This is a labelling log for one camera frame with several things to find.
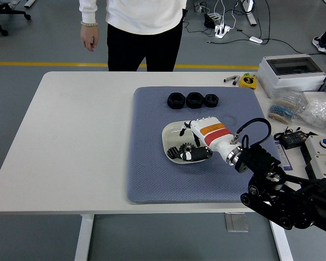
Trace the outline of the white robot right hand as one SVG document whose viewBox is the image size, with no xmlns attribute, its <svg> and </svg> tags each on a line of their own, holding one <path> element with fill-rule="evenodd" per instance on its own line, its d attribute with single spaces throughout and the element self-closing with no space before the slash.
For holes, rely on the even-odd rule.
<svg viewBox="0 0 326 261">
<path fill-rule="evenodd" d="M 199 139 L 213 152 L 217 151 L 229 165 L 233 165 L 232 158 L 241 150 L 240 143 L 233 141 L 234 135 L 218 118 L 209 116 L 185 121 L 179 135 L 183 136 L 186 129 L 192 131 L 196 142 Z"/>
</svg>

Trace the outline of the person's right hand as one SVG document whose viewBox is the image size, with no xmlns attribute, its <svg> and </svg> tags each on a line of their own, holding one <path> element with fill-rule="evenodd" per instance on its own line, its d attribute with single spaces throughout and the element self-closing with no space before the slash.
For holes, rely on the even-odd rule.
<svg viewBox="0 0 326 261">
<path fill-rule="evenodd" d="M 81 26 L 80 37 L 82 45 L 90 52 L 93 52 L 98 45 L 98 26 Z"/>
</svg>

